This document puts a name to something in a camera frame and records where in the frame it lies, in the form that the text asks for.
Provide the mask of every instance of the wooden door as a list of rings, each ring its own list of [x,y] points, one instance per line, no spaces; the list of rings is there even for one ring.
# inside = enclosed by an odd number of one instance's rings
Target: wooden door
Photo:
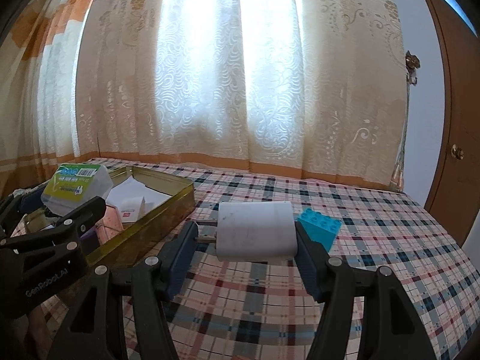
[[[462,246],[480,207],[480,40],[444,0],[427,4],[442,51],[445,126],[425,208]]]

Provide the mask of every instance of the blue lego brick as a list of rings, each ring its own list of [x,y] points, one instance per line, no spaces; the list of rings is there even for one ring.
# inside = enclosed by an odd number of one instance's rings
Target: blue lego brick
[[[332,247],[342,223],[328,215],[307,208],[297,218],[312,241],[320,242],[326,251]]]

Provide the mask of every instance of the door knob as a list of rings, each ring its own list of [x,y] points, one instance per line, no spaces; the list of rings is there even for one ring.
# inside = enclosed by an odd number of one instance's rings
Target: door knob
[[[456,158],[458,160],[463,159],[463,150],[455,144],[452,146],[452,150],[450,150],[450,153],[453,158]]]

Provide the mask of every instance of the plastic container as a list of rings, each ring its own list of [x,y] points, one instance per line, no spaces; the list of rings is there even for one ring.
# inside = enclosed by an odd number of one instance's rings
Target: plastic container
[[[107,198],[113,187],[107,168],[92,163],[63,163],[41,199],[50,211],[64,216],[95,196]]]

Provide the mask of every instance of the patterned curtain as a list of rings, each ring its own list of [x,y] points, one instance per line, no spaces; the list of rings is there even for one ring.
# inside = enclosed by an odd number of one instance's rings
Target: patterned curtain
[[[393,0],[94,0],[81,153],[388,189],[406,114]]]
[[[75,74],[92,0],[32,0],[0,47],[0,195],[80,154]]]

